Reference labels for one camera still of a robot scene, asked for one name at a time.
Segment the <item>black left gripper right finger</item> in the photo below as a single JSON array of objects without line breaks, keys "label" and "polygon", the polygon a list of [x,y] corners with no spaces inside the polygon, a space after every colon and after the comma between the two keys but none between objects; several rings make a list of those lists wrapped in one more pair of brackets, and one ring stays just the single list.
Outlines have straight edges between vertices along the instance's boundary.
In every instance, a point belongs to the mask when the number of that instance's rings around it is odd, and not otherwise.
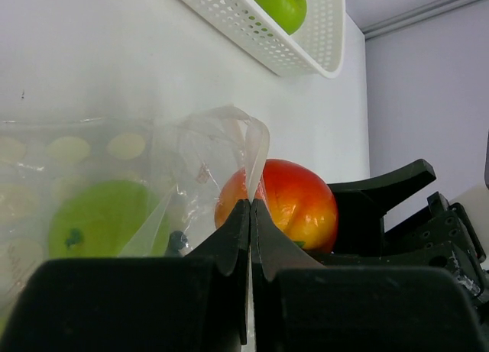
[{"label": "black left gripper right finger", "polygon": [[486,351],[467,291],[438,248],[418,266],[390,258],[320,263],[251,206],[254,338],[258,351]]}]

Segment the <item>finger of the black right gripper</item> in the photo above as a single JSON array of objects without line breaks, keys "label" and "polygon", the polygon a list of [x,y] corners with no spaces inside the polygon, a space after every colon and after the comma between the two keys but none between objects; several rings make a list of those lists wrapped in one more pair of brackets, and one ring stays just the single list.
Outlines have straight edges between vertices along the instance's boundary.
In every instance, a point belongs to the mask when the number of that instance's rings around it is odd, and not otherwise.
[{"label": "finger of the black right gripper", "polygon": [[431,164],[418,159],[397,170],[329,186],[338,208],[335,254],[381,255],[384,216],[436,180]]},{"label": "finger of the black right gripper", "polygon": [[380,256],[325,254],[309,255],[323,265],[341,266],[434,266],[452,274],[467,292],[475,308],[488,309],[488,271],[484,260],[476,260],[469,252],[451,241],[436,242],[429,230],[429,210],[424,208],[386,233],[387,245]]}]

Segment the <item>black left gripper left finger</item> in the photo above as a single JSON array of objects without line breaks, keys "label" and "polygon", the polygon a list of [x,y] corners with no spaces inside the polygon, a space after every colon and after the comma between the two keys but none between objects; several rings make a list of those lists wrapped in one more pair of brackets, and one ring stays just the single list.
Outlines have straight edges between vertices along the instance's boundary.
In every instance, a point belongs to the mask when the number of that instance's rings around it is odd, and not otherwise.
[{"label": "black left gripper left finger", "polygon": [[239,351],[247,342],[250,203],[185,257],[42,264],[3,351]]}]

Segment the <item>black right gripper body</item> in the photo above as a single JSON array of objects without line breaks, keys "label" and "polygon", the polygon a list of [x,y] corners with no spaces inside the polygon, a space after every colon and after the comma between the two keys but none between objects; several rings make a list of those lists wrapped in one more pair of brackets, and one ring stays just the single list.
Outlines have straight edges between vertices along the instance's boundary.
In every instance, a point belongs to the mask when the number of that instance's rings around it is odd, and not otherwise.
[{"label": "black right gripper body", "polygon": [[431,215],[428,226],[436,242],[451,241],[476,260],[486,260],[484,248],[462,204],[450,204],[440,192],[431,194],[427,204]]}]

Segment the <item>orange red fake tomato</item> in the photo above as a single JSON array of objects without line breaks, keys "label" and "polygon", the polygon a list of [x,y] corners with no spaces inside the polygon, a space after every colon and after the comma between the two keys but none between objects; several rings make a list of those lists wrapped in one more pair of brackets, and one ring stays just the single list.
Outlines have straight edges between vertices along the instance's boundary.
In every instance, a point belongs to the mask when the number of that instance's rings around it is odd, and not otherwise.
[{"label": "orange red fake tomato", "polygon": [[254,195],[265,202],[273,223],[304,250],[333,251],[338,206],[332,190],[297,163],[268,159]]}]

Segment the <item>clear polka dot zip bag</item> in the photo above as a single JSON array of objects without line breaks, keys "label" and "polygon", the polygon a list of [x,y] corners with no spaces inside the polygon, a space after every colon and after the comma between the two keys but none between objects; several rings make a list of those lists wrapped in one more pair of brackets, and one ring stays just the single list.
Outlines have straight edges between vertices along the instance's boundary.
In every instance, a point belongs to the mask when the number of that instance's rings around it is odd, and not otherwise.
[{"label": "clear polka dot zip bag", "polygon": [[2,317],[46,260],[188,254],[219,227],[233,176],[259,192],[269,144],[232,105],[170,123],[2,122]]}]

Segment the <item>green fake apple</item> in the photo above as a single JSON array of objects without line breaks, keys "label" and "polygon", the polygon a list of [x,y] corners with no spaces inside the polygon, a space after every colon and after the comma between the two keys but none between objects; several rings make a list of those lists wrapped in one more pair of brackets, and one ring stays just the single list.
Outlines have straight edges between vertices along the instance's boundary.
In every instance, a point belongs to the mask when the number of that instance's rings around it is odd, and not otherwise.
[{"label": "green fake apple", "polygon": [[109,180],[84,189],[52,217],[49,257],[118,256],[159,201],[146,186],[129,180]]},{"label": "green fake apple", "polygon": [[307,14],[307,0],[255,0],[262,9],[292,35],[303,25]]}]

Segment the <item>dark green fake vegetable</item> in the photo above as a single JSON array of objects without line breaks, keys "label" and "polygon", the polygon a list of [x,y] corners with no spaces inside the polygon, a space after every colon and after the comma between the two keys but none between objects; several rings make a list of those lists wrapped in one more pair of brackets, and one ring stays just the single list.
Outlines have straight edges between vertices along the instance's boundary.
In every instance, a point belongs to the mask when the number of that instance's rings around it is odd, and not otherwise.
[{"label": "dark green fake vegetable", "polygon": [[182,231],[173,231],[168,240],[166,257],[184,257],[189,249],[187,236]]}]

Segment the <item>white perforated plastic basket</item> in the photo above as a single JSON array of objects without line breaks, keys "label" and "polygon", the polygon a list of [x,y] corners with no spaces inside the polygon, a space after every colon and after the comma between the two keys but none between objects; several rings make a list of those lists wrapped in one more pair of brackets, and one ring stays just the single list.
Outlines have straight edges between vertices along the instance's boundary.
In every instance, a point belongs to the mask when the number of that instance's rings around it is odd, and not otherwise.
[{"label": "white perforated plastic basket", "polygon": [[345,0],[308,0],[305,21],[292,35],[255,0],[181,1],[278,76],[334,79],[341,71]]}]

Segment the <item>aluminium frame post right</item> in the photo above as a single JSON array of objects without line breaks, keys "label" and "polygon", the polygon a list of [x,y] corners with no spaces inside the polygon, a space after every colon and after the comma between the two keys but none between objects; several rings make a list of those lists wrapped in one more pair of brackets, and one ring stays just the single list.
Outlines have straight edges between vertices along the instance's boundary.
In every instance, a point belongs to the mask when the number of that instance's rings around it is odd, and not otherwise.
[{"label": "aluminium frame post right", "polygon": [[487,0],[436,0],[392,18],[363,27],[361,31],[365,40],[371,40],[483,1]]}]

